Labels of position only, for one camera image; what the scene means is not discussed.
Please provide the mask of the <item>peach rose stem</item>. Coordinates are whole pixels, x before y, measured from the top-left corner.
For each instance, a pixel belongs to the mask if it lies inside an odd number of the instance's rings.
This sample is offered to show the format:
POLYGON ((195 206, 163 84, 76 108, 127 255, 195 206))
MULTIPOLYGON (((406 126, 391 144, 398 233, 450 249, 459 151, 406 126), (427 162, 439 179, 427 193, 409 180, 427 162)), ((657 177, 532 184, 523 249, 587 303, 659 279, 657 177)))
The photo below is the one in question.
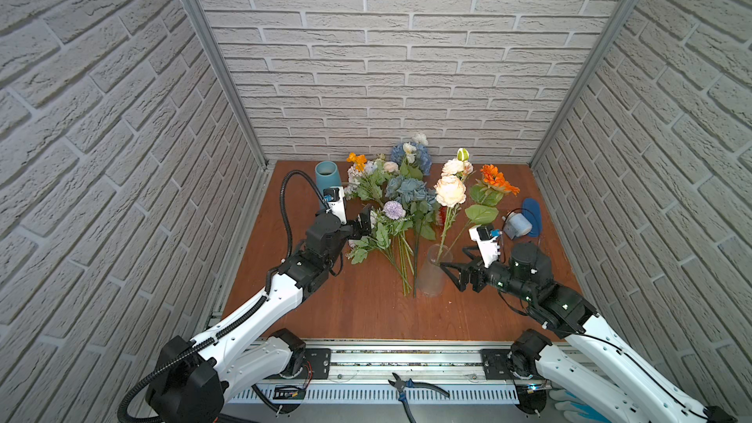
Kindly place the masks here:
POLYGON ((446 209, 436 259, 437 264, 441 262, 443 256, 448 252, 448 247, 446 246, 448 231, 454 224, 461 205, 466 201, 466 180, 473 172, 474 168, 470 163, 469 152, 465 148, 459 148, 456 156, 444 164, 442 176, 434 186, 436 201, 441 207, 446 209))

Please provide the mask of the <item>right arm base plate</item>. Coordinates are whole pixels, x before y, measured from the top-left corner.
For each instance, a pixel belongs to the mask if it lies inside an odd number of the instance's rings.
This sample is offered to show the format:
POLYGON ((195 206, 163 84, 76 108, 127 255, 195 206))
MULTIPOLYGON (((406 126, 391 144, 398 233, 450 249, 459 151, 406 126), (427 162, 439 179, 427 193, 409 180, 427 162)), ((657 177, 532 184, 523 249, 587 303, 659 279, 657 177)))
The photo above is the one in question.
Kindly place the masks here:
POLYGON ((482 349, 481 361, 485 377, 492 380, 528 380, 532 373, 528 358, 511 349, 482 349))

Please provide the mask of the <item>orange gerbera stem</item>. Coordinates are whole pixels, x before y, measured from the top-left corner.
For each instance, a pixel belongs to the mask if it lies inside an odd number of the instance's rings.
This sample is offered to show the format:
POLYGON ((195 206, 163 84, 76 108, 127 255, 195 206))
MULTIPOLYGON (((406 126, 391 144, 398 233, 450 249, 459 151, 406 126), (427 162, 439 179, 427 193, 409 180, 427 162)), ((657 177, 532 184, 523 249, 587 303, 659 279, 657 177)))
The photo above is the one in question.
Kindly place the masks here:
POLYGON ((493 164, 484 164, 480 178, 470 188, 471 205, 464 209, 463 229, 493 224, 499 217, 499 203, 507 195, 517 196, 520 188, 512 185, 493 164))

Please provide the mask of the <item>blue grey work glove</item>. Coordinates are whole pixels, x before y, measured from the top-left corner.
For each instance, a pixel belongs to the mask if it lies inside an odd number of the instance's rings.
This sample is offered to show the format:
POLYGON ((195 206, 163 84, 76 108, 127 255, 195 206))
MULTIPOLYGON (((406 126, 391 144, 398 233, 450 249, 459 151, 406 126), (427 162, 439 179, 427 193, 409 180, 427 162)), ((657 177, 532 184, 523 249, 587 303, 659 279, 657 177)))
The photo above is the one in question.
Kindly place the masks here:
POLYGON ((550 390, 548 397, 552 399, 555 409, 569 422, 608 423, 603 415, 564 389, 550 390))

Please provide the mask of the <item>blue hydrangea white bouquet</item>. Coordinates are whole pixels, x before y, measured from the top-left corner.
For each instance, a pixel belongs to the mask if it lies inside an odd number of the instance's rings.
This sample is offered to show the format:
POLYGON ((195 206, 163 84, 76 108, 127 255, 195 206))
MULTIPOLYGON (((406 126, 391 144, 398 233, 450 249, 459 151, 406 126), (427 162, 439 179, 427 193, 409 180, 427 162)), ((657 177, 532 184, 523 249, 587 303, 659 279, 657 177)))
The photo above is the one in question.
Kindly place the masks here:
POLYGON ((388 161, 397 166, 397 173, 403 177, 427 177, 432 166, 427 136, 417 132, 409 141, 394 146, 388 161))

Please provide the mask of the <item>orange white small bouquet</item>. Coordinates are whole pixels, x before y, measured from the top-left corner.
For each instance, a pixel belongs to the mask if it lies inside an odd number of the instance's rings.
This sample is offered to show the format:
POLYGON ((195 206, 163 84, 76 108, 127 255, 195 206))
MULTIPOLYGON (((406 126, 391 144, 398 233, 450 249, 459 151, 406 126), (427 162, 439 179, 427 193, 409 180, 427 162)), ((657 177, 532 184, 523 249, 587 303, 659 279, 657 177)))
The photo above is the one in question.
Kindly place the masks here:
POLYGON ((382 206, 383 187, 398 175, 399 166, 384 157, 370 161, 365 155, 356 153, 351 153, 347 162, 352 165, 348 169, 348 181, 344 188, 346 198, 373 201, 382 206))

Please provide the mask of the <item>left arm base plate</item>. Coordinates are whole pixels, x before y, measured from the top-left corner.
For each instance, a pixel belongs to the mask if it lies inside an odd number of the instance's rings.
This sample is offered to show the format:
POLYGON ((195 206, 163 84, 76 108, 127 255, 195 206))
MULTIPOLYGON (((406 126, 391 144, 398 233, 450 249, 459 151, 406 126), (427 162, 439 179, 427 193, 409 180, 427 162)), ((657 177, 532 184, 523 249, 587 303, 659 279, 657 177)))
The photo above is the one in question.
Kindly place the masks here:
POLYGON ((332 362, 329 348, 306 348, 303 354, 295 354, 281 374, 272 374, 268 379, 327 380, 332 362))

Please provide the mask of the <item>blue oval object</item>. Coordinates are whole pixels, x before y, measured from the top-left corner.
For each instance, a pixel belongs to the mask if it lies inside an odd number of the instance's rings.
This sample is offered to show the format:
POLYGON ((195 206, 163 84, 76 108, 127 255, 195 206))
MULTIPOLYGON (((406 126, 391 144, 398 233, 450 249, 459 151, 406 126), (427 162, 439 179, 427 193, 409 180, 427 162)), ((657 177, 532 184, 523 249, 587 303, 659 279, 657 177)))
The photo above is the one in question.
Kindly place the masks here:
POLYGON ((531 223, 531 230, 528 236, 539 238, 542 234, 542 211, 538 201, 533 198, 526 198, 522 203, 522 215, 531 223))

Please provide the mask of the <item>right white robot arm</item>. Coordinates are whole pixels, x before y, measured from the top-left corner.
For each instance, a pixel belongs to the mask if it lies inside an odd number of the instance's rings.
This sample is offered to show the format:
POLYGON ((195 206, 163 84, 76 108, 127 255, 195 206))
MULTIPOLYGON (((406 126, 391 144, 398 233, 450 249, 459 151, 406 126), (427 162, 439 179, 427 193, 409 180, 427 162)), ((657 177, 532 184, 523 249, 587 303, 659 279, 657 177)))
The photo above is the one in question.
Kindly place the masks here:
POLYGON ((722 407, 703 405, 675 386, 594 305, 555 281, 550 258, 537 245, 515 245, 506 264, 473 252, 467 249, 466 264, 441 265, 456 288, 493 287, 513 296, 544 329, 528 329, 512 344, 507 366, 517 378, 550 380, 610 422, 734 421, 722 407))

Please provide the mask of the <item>clear glass vase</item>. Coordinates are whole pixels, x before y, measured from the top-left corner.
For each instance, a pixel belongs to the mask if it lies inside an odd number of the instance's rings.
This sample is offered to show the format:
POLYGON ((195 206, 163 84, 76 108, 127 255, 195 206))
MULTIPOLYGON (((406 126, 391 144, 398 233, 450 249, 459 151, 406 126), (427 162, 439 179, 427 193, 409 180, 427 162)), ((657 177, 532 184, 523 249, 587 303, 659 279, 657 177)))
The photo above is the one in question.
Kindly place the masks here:
POLYGON ((434 298, 444 290, 448 276, 442 271, 442 262, 453 262, 454 254, 439 244, 432 245, 417 273, 417 293, 427 298, 434 298))

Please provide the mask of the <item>teal ceramic vase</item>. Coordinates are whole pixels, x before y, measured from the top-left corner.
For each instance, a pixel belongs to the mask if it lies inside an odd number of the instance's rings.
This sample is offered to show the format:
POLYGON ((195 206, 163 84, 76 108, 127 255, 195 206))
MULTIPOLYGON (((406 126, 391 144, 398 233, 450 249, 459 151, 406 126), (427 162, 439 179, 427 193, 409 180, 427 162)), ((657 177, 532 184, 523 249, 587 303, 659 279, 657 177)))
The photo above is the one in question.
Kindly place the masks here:
POLYGON ((341 187, 341 178, 335 162, 323 161, 315 166, 315 184, 319 193, 324 196, 324 190, 341 187))

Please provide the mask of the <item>dusty blue rose bouquet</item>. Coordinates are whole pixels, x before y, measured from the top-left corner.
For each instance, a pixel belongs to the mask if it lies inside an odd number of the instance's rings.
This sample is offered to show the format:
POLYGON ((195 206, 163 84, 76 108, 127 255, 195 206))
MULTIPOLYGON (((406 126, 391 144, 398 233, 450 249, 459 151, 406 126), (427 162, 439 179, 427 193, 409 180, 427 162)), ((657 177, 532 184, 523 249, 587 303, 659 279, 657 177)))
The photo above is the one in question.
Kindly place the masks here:
POLYGON ((394 239, 403 295, 413 295, 420 241, 436 239, 436 195, 425 181, 402 175, 388 182, 386 195, 383 213, 394 239))

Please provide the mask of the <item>white lilac mixed bouquet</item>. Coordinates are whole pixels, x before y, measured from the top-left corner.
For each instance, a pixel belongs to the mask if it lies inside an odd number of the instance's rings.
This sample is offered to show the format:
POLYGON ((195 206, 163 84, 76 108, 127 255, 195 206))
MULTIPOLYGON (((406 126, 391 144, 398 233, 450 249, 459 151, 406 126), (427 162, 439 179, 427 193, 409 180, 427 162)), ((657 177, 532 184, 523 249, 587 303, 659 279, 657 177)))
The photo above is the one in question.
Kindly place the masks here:
POLYGON ((371 253, 380 252, 397 270, 403 295, 414 293, 414 251, 407 240, 413 228, 413 220, 398 201, 388 201, 382 208, 369 215, 372 231, 360 240, 350 241, 347 258, 352 264, 362 264, 371 253))

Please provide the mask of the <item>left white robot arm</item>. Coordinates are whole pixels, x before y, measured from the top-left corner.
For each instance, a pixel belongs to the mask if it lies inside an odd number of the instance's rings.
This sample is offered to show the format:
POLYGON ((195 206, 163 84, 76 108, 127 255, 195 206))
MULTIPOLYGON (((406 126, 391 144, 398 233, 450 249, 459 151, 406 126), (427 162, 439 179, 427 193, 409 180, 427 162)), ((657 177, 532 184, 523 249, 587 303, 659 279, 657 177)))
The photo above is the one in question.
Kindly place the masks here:
POLYGON ((130 394, 145 394, 155 422, 213 422, 240 391, 272 375, 295 374, 305 350, 301 339, 279 330, 260 346, 254 342, 324 284, 349 241, 371 231, 370 207, 351 221, 334 210, 319 213, 301 246, 268 272, 262 290, 195 337, 168 341, 155 369, 130 394))

